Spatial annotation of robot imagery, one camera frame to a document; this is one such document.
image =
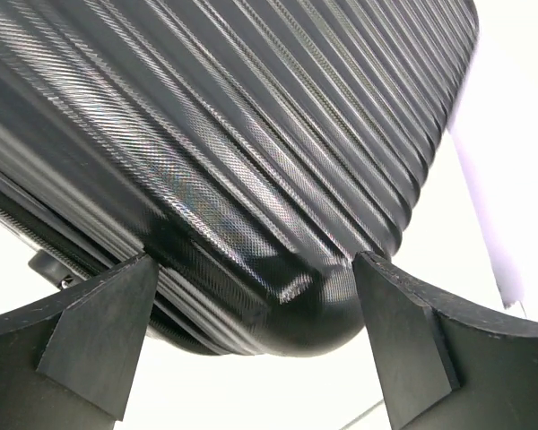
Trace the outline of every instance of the shiny black surface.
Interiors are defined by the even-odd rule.
[[[155,258],[184,348],[325,353],[477,33],[465,0],[0,0],[0,174],[104,258]]]

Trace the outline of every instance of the dark object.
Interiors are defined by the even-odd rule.
[[[43,249],[36,252],[28,265],[33,271],[60,289],[71,287],[81,280],[62,262]]]
[[[109,430],[124,416],[157,287],[136,256],[0,315],[0,430]]]
[[[373,254],[353,265],[394,430],[538,430],[537,322],[448,294]]]
[[[326,353],[477,35],[466,0],[0,0],[0,218],[84,275],[147,252],[182,348]]]

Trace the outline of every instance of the suitcase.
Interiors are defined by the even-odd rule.
[[[477,35],[471,0],[0,0],[0,220],[79,280],[148,253],[180,348],[326,353]]]

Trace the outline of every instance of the white surface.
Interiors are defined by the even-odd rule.
[[[507,302],[538,321],[538,0],[476,0],[481,37],[451,133]]]
[[[423,280],[501,309],[477,219],[448,136],[394,262]],[[0,226],[0,313],[55,292],[33,255]],[[146,338],[126,421],[150,428],[337,430],[382,398],[366,332],[310,359],[199,357]],[[388,429],[383,408],[351,428]]]

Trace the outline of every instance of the luggage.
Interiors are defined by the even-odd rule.
[[[470,0],[0,0],[0,220],[81,279],[147,252],[180,348],[326,353],[477,34]]]

